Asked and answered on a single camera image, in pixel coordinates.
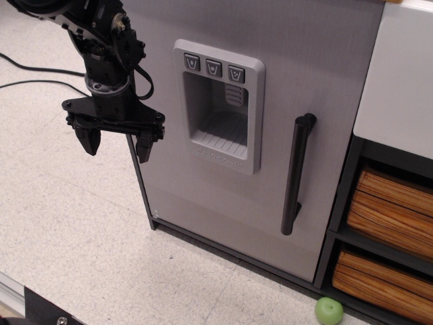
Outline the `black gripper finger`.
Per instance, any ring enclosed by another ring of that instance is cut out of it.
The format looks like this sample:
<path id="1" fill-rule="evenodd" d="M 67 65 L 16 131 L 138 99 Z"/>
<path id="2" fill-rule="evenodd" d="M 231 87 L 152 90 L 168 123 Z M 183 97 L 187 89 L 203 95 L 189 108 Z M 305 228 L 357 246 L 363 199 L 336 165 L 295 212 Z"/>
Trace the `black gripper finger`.
<path id="1" fill-rule="evenodd" d="M 140 163 L 146 163 L 150 158 L 153 144 L 158 141 L 158 136 L 151 130 L 142 131 L 136 136 L 136 153 Z"/>
<path id="2" fill-rule="evenodd" d="M 82 126 L 78 120 L 72 124 L 75 135 L 87 154 L 95 156 L 101 141 L 101 131 Z"/>

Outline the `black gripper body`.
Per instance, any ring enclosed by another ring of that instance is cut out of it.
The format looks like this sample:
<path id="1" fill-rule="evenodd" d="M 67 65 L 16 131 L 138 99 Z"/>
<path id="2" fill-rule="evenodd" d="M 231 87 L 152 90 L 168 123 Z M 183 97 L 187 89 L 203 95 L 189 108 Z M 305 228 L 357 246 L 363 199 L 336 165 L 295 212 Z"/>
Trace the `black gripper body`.
<path id="1" fill-rule="evenodd" d="M 73 128 L 148 136 L 150 139 L 164 137 L 164 115 L 141 102 L 131 77 L 117 85 L 106 85 L 86 76 L 85 85 L 91 92 L 89 97 L 62 103 L 68 113 L 67 123 Z"/>

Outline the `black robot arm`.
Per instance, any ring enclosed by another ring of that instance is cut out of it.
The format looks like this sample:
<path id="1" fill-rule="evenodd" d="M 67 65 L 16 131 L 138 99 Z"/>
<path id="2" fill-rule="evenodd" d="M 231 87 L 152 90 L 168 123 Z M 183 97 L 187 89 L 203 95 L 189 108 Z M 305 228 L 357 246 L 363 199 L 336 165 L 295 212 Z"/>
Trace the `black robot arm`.
<path id="1" fill-rule="evenodd" d="M 134 73 L 147 81 L 140 67 L 145 43 L 138 40 L 121 1 L 11 1 L 28 16 L 55 22 L 68 31 L 85 64 L 90 96 L 66 100 L 66 121 L 85 151 L 94 156 L 101 132 L 134 135 L 139 162 L 149 160 L 152 146 L 164 137 L 165 116 L 146 106 L 153 90 L 137 95 Z"/>

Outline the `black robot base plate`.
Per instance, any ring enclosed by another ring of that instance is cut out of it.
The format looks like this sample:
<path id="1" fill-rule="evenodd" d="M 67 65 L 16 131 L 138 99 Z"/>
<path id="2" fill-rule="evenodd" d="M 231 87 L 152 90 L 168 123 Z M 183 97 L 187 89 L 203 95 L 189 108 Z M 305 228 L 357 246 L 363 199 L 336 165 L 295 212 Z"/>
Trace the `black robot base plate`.
<path id="1" fill-rule="evenodd" d="M 35 291 L 24 287 L 25 318 L 34 324 L 83 325 L 84 322 L 43 298 Z"/>

